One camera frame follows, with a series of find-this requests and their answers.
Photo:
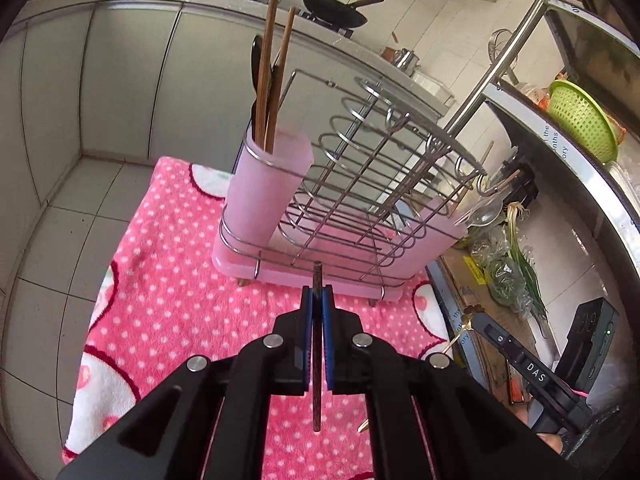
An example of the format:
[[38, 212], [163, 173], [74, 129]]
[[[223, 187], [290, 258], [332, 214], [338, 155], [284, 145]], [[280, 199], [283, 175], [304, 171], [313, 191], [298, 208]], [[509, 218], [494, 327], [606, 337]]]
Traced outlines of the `black spoon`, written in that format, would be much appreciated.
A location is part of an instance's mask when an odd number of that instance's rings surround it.
[[[256, 35], [252, 43], [252, 52], [250, 52], [250, 69], [252, 70], [252, 83], [254, 92], [258, 91], [260, 57], [262, 56], [262, 35]], [[252, 114], [250, 114], [250, 133], [252, 138], [255, 137], [257, 100], [252, 105]]]

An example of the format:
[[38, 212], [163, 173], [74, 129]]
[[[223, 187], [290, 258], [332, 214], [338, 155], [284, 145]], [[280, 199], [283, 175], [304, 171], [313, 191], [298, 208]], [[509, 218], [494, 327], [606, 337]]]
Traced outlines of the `pink plastic utensil cup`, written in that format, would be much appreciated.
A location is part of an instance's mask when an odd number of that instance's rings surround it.
[[251, 252], [267, 246], [313, 162], [311, 143], [303, 134], [279, 130], [268, 153], [247, 133], [228, 188], [220, 234]]

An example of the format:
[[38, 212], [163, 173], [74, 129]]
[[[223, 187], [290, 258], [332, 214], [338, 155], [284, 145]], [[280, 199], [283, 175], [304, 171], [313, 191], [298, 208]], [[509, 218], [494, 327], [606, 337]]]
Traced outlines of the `gas stove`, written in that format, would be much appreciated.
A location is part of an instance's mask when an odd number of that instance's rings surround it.
[[[264, 0], [250, 0], [250, 1], [264, 3]], [[352, 38], [352, 34], [354, 33], [353, 28], [345, 28], [345, 27], [338, 26], [335, 23], [325, 20], [319, 14], [310, 12], [304, 4], [296, 10], [296, 14], [300, 18], [303, 18], [304, 20], [314, 22], [317, 25], [323, 28], [332, 30], [332, 32], [336, 32], [337, 34], [344, 36], [345, 38], [348, 38], [348, 39]]]

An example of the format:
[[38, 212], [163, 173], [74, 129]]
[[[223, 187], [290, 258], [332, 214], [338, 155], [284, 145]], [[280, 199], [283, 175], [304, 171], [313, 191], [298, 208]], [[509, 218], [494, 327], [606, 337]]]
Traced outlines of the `steel kettle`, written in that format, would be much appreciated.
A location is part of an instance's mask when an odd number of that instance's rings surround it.
[[420, 58], [413, 52], [413, 50], [400, 49], [396, 50], [392, 58], [392, 64], [398, 70], [411, 77], [416, 71]]

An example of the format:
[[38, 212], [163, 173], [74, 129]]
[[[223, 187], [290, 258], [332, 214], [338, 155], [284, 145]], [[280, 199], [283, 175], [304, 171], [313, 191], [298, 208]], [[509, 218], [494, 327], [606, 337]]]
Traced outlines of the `lower kitchen cabinets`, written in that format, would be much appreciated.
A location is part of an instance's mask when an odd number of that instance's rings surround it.
[[253, 99], [243, 0], [32, 0], [1, 43], [1, 281], [82, 155], [231, 168]]

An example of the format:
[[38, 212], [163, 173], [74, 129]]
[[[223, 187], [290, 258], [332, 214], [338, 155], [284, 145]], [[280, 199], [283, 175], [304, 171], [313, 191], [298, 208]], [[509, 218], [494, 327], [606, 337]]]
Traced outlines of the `brown wooden chopstick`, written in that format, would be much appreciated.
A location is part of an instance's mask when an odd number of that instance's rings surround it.
[[266, 108], [271, 75], [271, 47], [278, 2], [279, 0], [269, 0], [265, 30], [262, 35], [262, 50], [260, 50], [258, 85], [256, 91], [256, 114], [254, 122], [254, 141], [258, 148], [264, 147], [266, 134]]
[[319, 261], [314, 263], [314, 276], [312, 277], [312, 428], [314, 433], [321, 431], [321, 395], [322, 395], [322, 264]]

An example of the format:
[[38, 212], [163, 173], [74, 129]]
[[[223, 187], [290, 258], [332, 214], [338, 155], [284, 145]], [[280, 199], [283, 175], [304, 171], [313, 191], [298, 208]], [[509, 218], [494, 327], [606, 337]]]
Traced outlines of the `clear plastic bowl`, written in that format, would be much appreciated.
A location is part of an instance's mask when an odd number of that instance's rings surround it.
[[500, 217], [503, 208], [503, 199], [499, 195], [483, 200], [464, 214], [460, 223], [466, 227], [466, 234], [454, 243], [454, 248], [465, 248], [479, 238], [484, 229], [492, 226]]

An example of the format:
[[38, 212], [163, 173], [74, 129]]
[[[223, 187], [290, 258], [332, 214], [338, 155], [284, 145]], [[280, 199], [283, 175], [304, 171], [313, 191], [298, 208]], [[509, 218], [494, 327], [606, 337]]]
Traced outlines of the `green onions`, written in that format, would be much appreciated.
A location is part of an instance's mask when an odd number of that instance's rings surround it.
[[547, 321], [548, 313], [541, 298], [537, 274], [518, 242], [518, 218], [524, 216], [526, 212], [527, 210], [520, 202], [511, 202], [506, 206], [506, 239], [509, 244], [510, 257], [520, 270], [524, 280], [524, 287], [532, 304], [530, 308], [537, 318]]

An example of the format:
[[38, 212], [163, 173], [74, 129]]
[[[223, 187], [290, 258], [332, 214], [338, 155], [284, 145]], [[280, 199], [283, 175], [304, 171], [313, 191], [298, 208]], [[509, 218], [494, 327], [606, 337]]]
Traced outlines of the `green plastic colander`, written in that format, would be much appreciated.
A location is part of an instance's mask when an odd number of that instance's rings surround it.
[[577, 84], [565, 79], [553, 81], [547, 113], [601, 164], [616, 161], [617, 136], [608, 116]]

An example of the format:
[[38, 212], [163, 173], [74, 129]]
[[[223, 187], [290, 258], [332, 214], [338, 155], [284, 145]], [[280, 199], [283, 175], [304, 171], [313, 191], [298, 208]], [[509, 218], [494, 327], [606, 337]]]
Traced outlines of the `black frying wok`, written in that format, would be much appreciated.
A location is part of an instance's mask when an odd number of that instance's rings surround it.
[[338, 0], [303, 0], [303, 3], [307, 11], [321, 21], [342, 29], [355, 29], [368, 22], [368, 19], [358, 11], [359, 8], [384, 1], [356, 0], [352, 3], [344, 3]]

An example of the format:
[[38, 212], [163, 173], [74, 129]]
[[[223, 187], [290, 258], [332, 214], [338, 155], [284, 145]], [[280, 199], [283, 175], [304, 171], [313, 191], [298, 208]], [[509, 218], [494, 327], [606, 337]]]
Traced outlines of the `metal shelf rack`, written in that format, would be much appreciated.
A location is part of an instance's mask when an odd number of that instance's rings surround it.
[[[632, 29], [639, 27], [625, 0], [604, 0]], [[500, 77], [506, 64], [519, 58], [539, 23], [546, 23], [563, 64], [544, 78], [542, 88], [555, 82], [574, 84], [602, 110], [610, 113], [638, 140], [639, 125], [631, 122], [622, 96], [613, 91], [621, 73], [613, 58], [637, 62], [637, 33], [625, 34], [597, 14], [593, 0], [534, 0], [514, 30], [503, 52], [447, 122], [450, 134], [463, 131], [481, 105], [489, 106], [510, 134], [530, 166], [540, 174], [549, 193], [569, 215], [562, 224], [547, 221], [551, 240], [547, 255], [535, 259], [538, 273], [566, 278], [574, 263], [561, 257], [570, 240], [580, 232], [589, 235], [582, 248], [598, 246], [607, 276], [580, 274], [555, 297], [546, 301], [552, 330], [563, 327], [578, 305], [577, 294], [586, 286], [591, 298], [604, 297], [620, 312], [612, 346], [590, 390], [590, 404], [605, 406], [639, 396], [639, 201], [614, 179], [605, 162], [580, 144], [562, 122], [535, 105], [524, 93]]]

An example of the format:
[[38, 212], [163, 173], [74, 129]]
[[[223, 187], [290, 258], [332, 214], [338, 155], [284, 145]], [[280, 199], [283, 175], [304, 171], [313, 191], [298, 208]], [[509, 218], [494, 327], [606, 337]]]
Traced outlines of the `pink plastic drip tray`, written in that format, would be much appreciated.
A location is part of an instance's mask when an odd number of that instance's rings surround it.
[[396, 301], [427, 263], [468, 232], [464, 223], [447, 216], [440, 200], [431, 200], [419, 217], [394, 214], [381, 224], [345, 209], [323, 222], [326, 211], [313, 203], [299, 217], [299, 209], [290, 205], [270, 239], [260, 243], [236, 236], [222, 217], [213, 263], [232, 278], [291, 287], [308, 285], [319, 263], [338, 294]]

